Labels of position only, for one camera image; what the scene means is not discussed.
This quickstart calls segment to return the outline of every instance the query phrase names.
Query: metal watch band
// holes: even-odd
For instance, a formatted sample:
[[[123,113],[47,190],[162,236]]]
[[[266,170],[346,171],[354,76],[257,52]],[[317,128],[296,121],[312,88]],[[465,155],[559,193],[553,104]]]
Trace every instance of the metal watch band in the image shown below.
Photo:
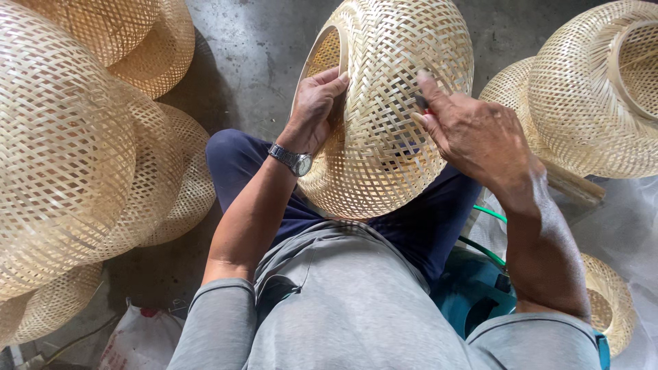
[[[277,145],[277,143],[272,143],[269,153],[271,156],[277,158],[279,161],[283,162],[283,164],[290,167],[290,169],[292,169],[292,167],[297,163],[298,154],[293,153],[280,145]]]

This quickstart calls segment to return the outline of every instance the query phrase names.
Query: man's left hand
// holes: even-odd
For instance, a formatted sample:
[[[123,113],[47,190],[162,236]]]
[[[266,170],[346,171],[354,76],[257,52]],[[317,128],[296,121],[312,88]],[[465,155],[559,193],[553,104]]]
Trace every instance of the man's left hand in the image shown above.
[[[338,67],[304,78],[290,120],[276,143],[294,153],[314,153],[330,132],[327,118],[334,98],[347,89],[347,72],[338,76]]]

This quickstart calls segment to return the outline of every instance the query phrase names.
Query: gray sleeve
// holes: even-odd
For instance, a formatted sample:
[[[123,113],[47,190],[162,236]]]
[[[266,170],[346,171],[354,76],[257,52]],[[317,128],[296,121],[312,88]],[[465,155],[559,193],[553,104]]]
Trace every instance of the gray sleeve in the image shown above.
[[[255,333],[252,285],[241,278],[209,282],[192,300],[167,369],[242,369]]]
[[[516,313],[478,326],[466,343],[492,369],[601,370],[592,327],[563,313]]]

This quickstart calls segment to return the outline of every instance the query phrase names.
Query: wooden stick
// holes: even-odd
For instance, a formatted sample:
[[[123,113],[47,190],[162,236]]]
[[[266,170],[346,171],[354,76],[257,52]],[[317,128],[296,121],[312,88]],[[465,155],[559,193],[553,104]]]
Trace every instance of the wooden stick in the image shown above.
[[[583,205],[595,206],[605,196],[605,189],[562,167],[540,159],[548,173],[548,185]]]

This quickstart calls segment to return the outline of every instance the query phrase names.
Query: wristwatch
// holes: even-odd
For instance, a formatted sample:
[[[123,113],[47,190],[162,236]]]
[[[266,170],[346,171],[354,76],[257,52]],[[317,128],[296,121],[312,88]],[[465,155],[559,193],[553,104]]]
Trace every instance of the wristwatch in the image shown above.
[[[277,143],[272,143],[270,150],[268,151],[271,156],[277,158],[280,162],[285,164],[290,168],[292,173],[297,177],[302,177],[305,174],[309,173],[311,170],[311,164],[313,163],[313,158],[310,153],[297,154],[293,153],[290,150],[285,149],[284,147],[277,145]]]

